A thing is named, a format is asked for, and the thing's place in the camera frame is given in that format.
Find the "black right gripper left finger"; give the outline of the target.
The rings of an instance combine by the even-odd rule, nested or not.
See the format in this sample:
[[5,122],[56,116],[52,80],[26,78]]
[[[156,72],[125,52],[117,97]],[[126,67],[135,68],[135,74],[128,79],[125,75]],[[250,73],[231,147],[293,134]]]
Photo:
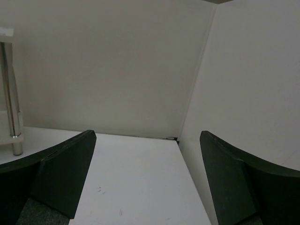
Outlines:
[[86,130],[0,166],[2,225],[67,225],[74,219],[96,145]]

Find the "white two-tier shelf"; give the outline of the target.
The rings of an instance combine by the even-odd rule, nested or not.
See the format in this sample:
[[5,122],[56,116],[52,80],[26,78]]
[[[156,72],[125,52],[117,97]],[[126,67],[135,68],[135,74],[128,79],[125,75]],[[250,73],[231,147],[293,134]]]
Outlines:
[[13,28],[0,28],[0,75],[2,77],[6,110],[0,112],[0,144],[11,145],[12,153],[23,153],[23,114],[20,110],[13,68]]

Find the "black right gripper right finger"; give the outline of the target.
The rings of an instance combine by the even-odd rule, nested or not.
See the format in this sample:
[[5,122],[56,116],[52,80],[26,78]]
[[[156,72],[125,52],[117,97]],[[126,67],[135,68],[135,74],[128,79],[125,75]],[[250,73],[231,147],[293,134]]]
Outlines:
[[300,172],[238,149],[209,131],[200,147],[220,225],[298,225]]

